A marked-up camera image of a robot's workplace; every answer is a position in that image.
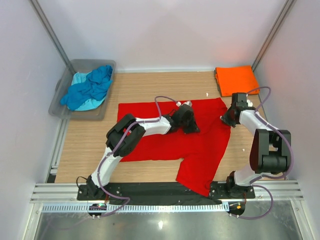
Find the red t shirt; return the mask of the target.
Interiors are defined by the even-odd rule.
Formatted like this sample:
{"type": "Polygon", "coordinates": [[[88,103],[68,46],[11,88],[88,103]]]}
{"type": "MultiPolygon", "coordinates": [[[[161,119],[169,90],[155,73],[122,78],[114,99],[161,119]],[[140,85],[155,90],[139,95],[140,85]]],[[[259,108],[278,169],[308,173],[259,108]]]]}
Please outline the red t shirt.
{"type": "Polygon", "coordinates": [[[227,111],[221,98],[192,100],[191,103],[199,132],[185,134],[179,129],[165,135],[145,136],[122,161],[182,159],[176,181],[207,197],[210,183],[225,154],[231,128],[220,119],[227,111]]]}

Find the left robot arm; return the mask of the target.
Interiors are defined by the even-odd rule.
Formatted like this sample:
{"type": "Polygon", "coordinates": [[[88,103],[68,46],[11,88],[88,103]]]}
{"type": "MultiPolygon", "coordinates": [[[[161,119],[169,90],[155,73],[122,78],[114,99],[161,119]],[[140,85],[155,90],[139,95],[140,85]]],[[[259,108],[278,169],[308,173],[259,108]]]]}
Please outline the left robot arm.
{"type": "Polygon", "coordinates": [[[106,185],[122,158],[136,148],[143,137],[167,135],[182,129],[184,133],[198,133],[194,110],[191,101],[177,104],[173,115],[162,115],[156,118],[136,118],[126,114],[106,135],[106,148],[96,170],[87,178],[86,194],[94,200],[101,200],[106,194],[106,185]]]}

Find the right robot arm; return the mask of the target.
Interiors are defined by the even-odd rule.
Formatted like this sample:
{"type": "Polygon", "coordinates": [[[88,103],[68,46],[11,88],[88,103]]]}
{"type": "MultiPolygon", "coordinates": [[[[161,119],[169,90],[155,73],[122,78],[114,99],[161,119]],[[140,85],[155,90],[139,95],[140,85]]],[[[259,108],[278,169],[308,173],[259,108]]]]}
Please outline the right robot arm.
{"type": "Polygon", "coordinates": [[[249,192],[252,184],[261,178],[279,179],[292,164],[291,133],[267,122],[253,107],[244,92],[233,93],[231,105],[220,118],[230,126],[242,125],[253,135],[249,164],[233,171],[226,179],[225,192],[237,198],[249,192]]]}

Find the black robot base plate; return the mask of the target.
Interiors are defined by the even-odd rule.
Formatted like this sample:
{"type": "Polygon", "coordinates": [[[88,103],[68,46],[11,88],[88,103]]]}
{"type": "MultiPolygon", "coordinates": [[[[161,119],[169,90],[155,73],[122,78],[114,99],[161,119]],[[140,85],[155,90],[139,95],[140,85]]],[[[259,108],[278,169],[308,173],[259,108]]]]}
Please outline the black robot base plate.
{"type": "Polygon", "coordinates": [[[147,197],[186,197],[188,199],[209,198],[213,200],[222,199],[254,199],[256,197],[252,186],[235,186],[225,181],[212,181],[206,184],[205,189],[209,191],[206,195],[200,195],[178,182],[112,182],[105,189],[119,197],[130,197],[131,200],[145,199],[147,197]]]}

